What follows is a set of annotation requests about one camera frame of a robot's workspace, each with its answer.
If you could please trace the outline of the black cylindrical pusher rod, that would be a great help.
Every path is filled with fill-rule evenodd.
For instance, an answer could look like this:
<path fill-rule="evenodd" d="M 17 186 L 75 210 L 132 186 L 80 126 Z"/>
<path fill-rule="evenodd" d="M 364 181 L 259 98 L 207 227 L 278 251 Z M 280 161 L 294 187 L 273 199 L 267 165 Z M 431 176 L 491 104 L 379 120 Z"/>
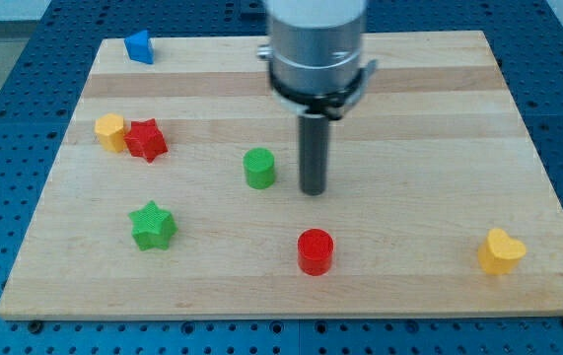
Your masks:
<path fill-rule="evenodd" d="M 301 115 L 298 132 L 300 189 L 306 195 L 320 195 L 326 188 L 329 121 L 320 115 Z"/>

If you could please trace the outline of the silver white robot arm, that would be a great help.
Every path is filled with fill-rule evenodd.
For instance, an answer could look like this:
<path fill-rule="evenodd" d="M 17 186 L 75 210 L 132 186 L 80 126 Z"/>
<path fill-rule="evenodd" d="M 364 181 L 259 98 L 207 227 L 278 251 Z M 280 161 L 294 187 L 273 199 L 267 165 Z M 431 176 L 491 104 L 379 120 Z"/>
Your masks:
<path fill-rule="evenodd" d="M 329 128 L 363 97 L 377 68 L 361 65 L 366 0 L 266 0 L 269 43 L 257 56 L 279 103 L 298 117 L 299 186 L 326 189 Z"/>

